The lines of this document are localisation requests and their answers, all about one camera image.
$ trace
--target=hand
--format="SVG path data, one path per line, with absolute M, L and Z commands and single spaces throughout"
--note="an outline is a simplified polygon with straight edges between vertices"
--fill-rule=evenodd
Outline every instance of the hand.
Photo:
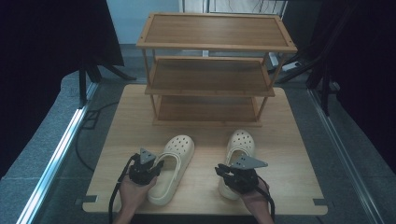
M 270 187 L 259 178 L 259 188 L 268 193 Z M 257 219 L 259 223 L 274 223 L 269 212 L 268 202 L 259 192 L 253 190 L 249 193 L 242 194 L 241 199 L 244 202 L 247 210 Z
M 149 190 L 156 183 L 157 176 L 148 185 L 139 186 L 126 175 L 120 185 L 121 209 L 113 223 L 130 223 L 134 212 L 146 200 Z

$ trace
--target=gray floor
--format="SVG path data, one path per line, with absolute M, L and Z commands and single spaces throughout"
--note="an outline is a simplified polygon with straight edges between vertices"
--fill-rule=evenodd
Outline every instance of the gray floor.
M 145 83 L 140 52 L 123 48 L 125 67 L 120 70 L 138 77 L 125 81 L 100 68 L 103 80 L 90 101 L 89 116 L 65 155 L 64 162 L 49 193 L 37 212 L 34 223 L 107 223 L 107 214 L 89 214 L 81 208 L 108 127 L 126 84 Z M 199 54 L 200 52 L 181 52 Z M 318 182 L 329 206 L 325 216 L 276 216 L 276 223 L 371 223 L 360 195 L 353 186 L 304 85 L 307 74 L 288 83 L 278 84 L 285 90 L 301 132 Z M 64 130 L 78 108 L 78 74 L 64 78 L 57 101 L 35 136 L 0 182 L 0 223 L 15 223 L 26 205 Z M 370 141 L 330 96 L 330 119 L 350 159 L 373 197 L 384 223 L 396 223 L 396 177 L 378 155 Z M 86 162 L 83 165 L 78 158 Z M 136 216 L 135 223 L 254 223 L 251 217 L 211 216 Z

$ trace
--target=metal frame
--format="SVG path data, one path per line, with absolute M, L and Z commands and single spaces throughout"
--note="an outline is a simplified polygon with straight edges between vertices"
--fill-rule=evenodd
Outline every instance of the metal frame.
M 87 90 L 88 99 L 91 99 L 96 92 L 98 84 L 92 83 Z M 20 223 L 32 223 L 35 219 L 35 214 L 38 212 L 38 209 L 41 207 L 48 191 L 50 190 L 50 186 L 55 178 L 56 173 L 58 172 L 62 161 L 64 160 L 64 155 L 67 153 L 71 142 L 75 134 L 77 133 L 78 126 L 82 122 L 88 108 L 89 102 L 84 105 L 82 108 L 76 110 L 73 118 L 71 119 L 69 125 L 64 132 L 64 135 L 61 138 L 58 146 L 56 147 L 51 159 L 49 160 L 49 164 L 47 165 L 43 175 L 40 177 L 37 185 L 35 186 L 35 190 L 30 196 L 29 201 L 23 208 L 21 215 L 17 221 L 17 224 Z
M 355 167 L 352 159 L 350 159 L 349 154 L 347 153 L 347 149 L 345 148 L 338 132 L 332 125 L 332 120 L 328 117 L 325 112 L 321 109 L 320 100 L 316 91 L 308 89 L 308 95 L 311 97 L 315 108 L 318 112 L 320 120 L 323 123 L 324 128 L 326 129 L 327 134 L 330 136 L 332 140 L 332 144 L 334 149 L 344 166 L 347 176 L 349 177 L 353 188 L 356 190 L 356 194 L 361 201 L 361 205 L 366 212 L 366 216 L 369 218 L 370 223 L 385 223 L 381 215 L 379 214 L 376 203 L 373 199 L 373 196 L 369 192 L 364 183 L 361 174 L 358 169 Z

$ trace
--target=white clog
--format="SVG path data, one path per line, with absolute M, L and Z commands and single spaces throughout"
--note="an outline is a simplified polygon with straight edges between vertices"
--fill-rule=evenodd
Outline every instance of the white clog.
M 148 200 L 157 205 L 169 203 L 194 154 L 194 142 L 187 135 L 172 138 L 154 162 L 164 161 L 157 184 L 148 192 Z
M 236 130 L 228 141 L 227 156 L 224 164 L 230 166 L 231 162 L 235 161 L 241 155 L 248 155 L 254 158 L 254 149 L 254 140 L 250 133 L 245 130 Z M 234 193 L 225 185 L 223 178 L 219 182 L 219 193 L 231 200 L 237 200 L 239 198 L 238 194 Z

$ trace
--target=shoe rack shelf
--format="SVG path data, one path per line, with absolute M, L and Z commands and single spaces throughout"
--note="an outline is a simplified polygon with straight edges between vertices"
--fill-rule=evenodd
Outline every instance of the shoe rack shelf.
M 246 14 L 151 13 L 136 46 L 145 61 L 154 124 L 160 125 L 262 126 L 281 65 L 297 51 L 278 16 Z M 262 52 L 262 57 L 157 56 L 156 49 Z M 271 77 L 265 66 L 269 52 L 282 53 Z

